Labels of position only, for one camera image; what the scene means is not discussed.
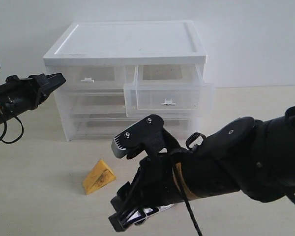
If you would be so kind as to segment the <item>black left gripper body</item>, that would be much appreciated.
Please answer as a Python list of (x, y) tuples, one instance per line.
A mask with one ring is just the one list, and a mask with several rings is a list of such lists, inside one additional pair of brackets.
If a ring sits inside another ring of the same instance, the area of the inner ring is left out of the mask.
[(4, 116), (19, 115), (34, 110), (43, 102), (39, 76), (20, 79), (13, 75), (0, 85), (0, 110)]

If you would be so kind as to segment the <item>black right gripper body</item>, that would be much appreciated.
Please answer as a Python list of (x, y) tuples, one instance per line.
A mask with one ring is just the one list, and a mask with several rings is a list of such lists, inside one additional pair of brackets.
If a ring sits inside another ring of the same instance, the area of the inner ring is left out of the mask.
[(189, 200), (182, 164), (189, 157), (184, 148), (169, 152), (147, 150), (140, 161), (139, 176), (131, 197), (134, 208), (160, 207)]

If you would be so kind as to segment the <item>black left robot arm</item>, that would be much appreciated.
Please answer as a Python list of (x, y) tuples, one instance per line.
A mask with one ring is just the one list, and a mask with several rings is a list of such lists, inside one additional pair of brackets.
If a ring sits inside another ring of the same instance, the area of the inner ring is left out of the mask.
[(31, 75), (23, 79), (17, 75), (7, 77), (5, 83), (0, 85), (0, 124), (26, 111), (35, 110), (65, 82), (61, 73)]

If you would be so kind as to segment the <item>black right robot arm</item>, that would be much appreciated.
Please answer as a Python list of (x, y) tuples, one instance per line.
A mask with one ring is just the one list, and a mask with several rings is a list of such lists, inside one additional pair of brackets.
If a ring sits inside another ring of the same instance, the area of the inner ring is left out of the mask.
[(295, 106), (279, 118), (242, 117), (209, 136), (195, 132), (184, 147), (153, 114), (117, 134), (111, 149), (118, 159), (146, 153), (111, 199), (116, 232), (175, 204), (238, 191), (261, 203), (286, 197), (295, 204)]

